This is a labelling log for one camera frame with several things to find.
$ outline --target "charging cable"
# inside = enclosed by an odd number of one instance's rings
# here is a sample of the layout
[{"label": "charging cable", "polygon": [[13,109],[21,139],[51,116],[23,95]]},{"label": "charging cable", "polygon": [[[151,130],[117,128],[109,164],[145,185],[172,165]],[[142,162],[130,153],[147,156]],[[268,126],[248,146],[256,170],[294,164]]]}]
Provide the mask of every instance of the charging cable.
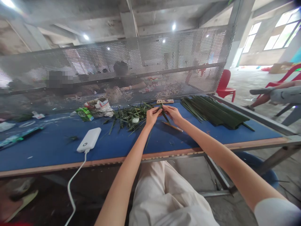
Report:
[{"label": "charging cable", "polygon": [[86,161],[87,161],[87,154],[88,154],[89,151],[90,151],[90,149],[86,149],[85,150],[85,160],[84,160],[84,162],[82,163],[82,165],[80,166],[80,168],[76,171],[76,173],[73,175],[73,177],[71,177],[70,181],[68,182],[67,189],[68,189],[69,199],[70,199],[70,202],[71,202],[71,205],[72,205],[72,208],[73,208],[73,212],[72,212],[71,216],[69,217],[68,221],[66,222],[65,226],[67,226],[69,224],[69,222],[72,219],[72,217],[73,217],[73,215],[75,213],[75,210],[76,210],[76,206],[75,206],[75,203],[74,203],[74,200],[72,198],[71,191],[70,191],[70,184],[71,184],[71,181],[73,180],[73,178],[76,176],[76,174],[81,170],[82,166],[86,163]]}]

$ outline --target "metal screen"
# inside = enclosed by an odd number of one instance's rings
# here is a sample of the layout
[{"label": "metal screen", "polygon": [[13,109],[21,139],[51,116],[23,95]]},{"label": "metal screen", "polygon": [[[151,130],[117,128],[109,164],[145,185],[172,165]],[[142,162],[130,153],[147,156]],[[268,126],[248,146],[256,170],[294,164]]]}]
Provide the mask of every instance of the metal screen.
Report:
[{"label": "metal screen", "polygon": [[1,110],[64,112],[99,97],[124,105],[215,92],[233,30],[229,24],[0,57]]}]

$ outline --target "green package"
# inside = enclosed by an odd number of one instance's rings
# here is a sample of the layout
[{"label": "green package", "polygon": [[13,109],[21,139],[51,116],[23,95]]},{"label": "green package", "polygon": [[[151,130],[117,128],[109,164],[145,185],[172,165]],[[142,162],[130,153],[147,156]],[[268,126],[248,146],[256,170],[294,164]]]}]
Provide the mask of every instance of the green package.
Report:
[{"label": "green package", "polygon": [[94,117],[91,115],[87,108],[78,108],[76,113],[82,118],[83,121],[92,121]]}]

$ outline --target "red plastic chair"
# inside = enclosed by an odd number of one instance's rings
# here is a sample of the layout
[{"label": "red plastic chair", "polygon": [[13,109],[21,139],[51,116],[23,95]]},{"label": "red plastic chair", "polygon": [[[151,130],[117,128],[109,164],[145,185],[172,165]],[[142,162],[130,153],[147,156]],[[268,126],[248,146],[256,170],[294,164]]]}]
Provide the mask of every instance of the red plastic chair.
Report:
[{"label": "red plastic chair", "polygon": [[[279,86],[281,85],[295,70],[301,68],[301,64],[297,64],[295,66],[293,66],[291,69],[288,70],[288,72],[285,74],[285,76],[280,79],[279,81],[275,81],[275,82],[270,82],[267,84],[266,87],[272,86]],[[292,81],[296,81],[296,80],[301,80],[301,73],[299,73]]]},{"label": "red plastic chair", "polygon": [[222,77],[220,78],[219,86],[217,87],[216,92],[221,98],[225,98],[225,96],[233,94],[232,102],[234,102],[236,89],[227,88],[227,85],[230,81],[230,77],[231,77],[231,72],[229,70],[224,70]]}]

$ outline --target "hand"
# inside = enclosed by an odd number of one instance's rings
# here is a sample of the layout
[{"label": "hand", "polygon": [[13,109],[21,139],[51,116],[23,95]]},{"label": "hand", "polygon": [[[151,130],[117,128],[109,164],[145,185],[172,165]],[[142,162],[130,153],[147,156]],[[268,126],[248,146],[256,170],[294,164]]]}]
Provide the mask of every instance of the hand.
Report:
[{"label": "hand", "polygon": [[183,119],[179,110],[169,105],[163,105],[163,109],[165,113],[174,121],[174,123],[179,126],[181,119]]},{"label": "hand", "polygon": [[162,109],[158,110],[159,107],[151,108],[146,112],[146,125],[149,125],[151,127],[154,126],[154,124],[157,121],[158,116],[161,114]]}]

